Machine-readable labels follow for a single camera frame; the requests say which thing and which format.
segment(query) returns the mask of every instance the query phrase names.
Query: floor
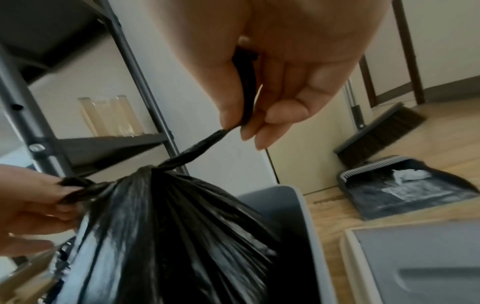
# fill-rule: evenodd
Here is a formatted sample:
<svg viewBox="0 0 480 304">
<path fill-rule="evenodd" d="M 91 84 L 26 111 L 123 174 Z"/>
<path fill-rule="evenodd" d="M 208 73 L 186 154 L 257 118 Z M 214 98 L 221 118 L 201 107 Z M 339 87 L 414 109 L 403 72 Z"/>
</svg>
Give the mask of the floor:
<svg viewBox="0 0 480 304">
<path fill-rule="evenodd" d="M 385 108 L 379 107 L 374 111 L 378 115 Z M 414 109 L 426 115 L 428 120 L 373 159 L 389 155 L 411 156 L 423 160 L 430 167 L 466 178 L 480 187 L 480 99 L 426 104 Z M 305 199 L 341 304 L 354 302 L 339 249 L 339 240 L 345 229 L 380 223 L 480 217 L 480 201 L 477 200 L 365 223 L 337 187 L 306 195 Z"/>
</svg>

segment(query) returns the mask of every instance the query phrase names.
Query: metal shelving unit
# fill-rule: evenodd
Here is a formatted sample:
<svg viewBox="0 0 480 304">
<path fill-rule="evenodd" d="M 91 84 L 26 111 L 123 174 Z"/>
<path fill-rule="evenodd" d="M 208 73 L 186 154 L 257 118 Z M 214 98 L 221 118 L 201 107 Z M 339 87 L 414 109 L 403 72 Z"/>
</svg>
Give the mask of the metal shelving unit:
<svg viewBox="0 0 480 304">
<path fill-rule="evenodd" d="M 158 145 L 164 145 L 170 157 L 178 155 L 174 137 L 168 129 L 108 0 L 100 0 L 99 3 L 92 0 L 69 0 L 68 2 L 70 1 L 81 3 L 93 16 L 89 16 L 88 12 L 82 12 L 82 22 L 85 26 L 83 30 L 75 32 L 76 39 L 70 37 L 66 40 L 70 43 L 59 43 L 57 48 L 47 55 L 38 56 L 29 50 L 22 50 L 12 44 L 2 45 L 0 42 L 0 108 L 4 110 L 10 124 L 28 147 L 35 168 L 40 172 L 59 177 L 88 176 Z M 47 2 L 65 5 L 64 0 Z M 19 6 L 21 3 L 27 6 L 35 2 L 11 0 L 12 6 Z M 28 89 L 28 82 L 41 77 L 55 65 L 61 64 L 61 60 L 77 51 L 76 47 L 81 47 L 81 43 L 87 44 L 91 39 L 98 37 L 101 30 L 95 24 L 98 22 L 97 18 L 100 18 L 106 31 L 113 37 L 158 134 L 59 140 Z M 89 29 L 92 35 L 86 35 L 85 29 Z M 185 167 L 177 170 L 188 174 Z"/>
</svg>

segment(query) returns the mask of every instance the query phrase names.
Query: black garbage bag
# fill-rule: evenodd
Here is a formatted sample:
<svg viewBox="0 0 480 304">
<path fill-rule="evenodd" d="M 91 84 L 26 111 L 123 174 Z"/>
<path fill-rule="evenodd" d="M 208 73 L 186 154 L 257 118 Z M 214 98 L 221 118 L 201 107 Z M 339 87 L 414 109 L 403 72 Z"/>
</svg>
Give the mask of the black garbage bag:
<svg viewBox="0 0 480 304">
<path fill-rule="evenodd" d="M 222 189 L 173 171 L 228 132 L 115 182 L 64 179 L 84 189 L 62 203 L 83 202 L 86 214 L 55 303 L 273 301 L 280 228 Z"/>
</svg>

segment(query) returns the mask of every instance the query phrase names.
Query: shelf post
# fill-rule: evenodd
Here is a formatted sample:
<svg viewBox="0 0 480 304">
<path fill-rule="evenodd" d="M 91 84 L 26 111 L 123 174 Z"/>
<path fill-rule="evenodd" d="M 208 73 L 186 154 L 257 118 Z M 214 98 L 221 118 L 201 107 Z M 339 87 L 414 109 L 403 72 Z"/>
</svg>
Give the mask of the shelf post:
<svg viewBox="0 0 480 304">
<path fill-rule="evenodd" d="M 123 57 L 123 60 L 125 61 L 128 70 L 130 71 L 131 77 L 133 78 L 133 81 L 140 92 L 143 102 L 150 113 L 156 129 L 160 133 L 165 133 L 167 137 L 167 140 L 164 142 L 164 146 L 168 155 L 170 157 L 179 155 L 180 152 L 175 144 L 174 137 L 167 126 L 165 118 L 160 111 L 159 105 L 155 101 L 155 97 L 150 90 L 142 70 L 135 59 L 135 56 L 128 44 L 127 38 L 122 31 L 122 26 L 120 25 L 112 7 L 110 6 L 109 0 L 99 0 L 99 2 L 105 12 L 105 16 L 101 19 L 103 24 L 115 40 L 115 43 L 121 53 L 121 56 Z M 182 174 L 189 174 L 185 166 L 177 168 L 177 171 Z"/>
<path fill-rule="evenodd" d="M 0 107 L 17 136 L 25 143 L 37 171 L 58 177 L 74 175 L 47 119 L 1 43 Z"/>
</svg>

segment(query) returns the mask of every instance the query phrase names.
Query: baseboard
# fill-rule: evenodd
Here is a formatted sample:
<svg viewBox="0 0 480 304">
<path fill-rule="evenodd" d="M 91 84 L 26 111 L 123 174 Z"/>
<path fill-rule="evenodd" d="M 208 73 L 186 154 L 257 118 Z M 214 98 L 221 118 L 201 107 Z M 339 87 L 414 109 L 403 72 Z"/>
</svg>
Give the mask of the baseboard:
<svg viewBox="0 0 480 304">
<path fill-rule="evenodd" d="M 480 76 L 424 89 L 427 101 L 449 101 L 480 97 Z"/>
<path fill-rule="evenodd" d="M 377 100 L 378 104 L 381 104 L 381 103 L 387 102 L 387 101 L 389 101 L 393 98 L 396 98 L 398 96 L 405 95 L 406 93 L 411 92 L 412 90 L 413 90 L 412 83 L 408 82 L 408 83 L 403 84 L 399 87 L 396 87 L 396 88 L 393 88 L 389 91 L 386 91 L 385 93 L 381 93 L 380 95 L 378 95 L 376 97 L 376 100 Z"/>
</svg>

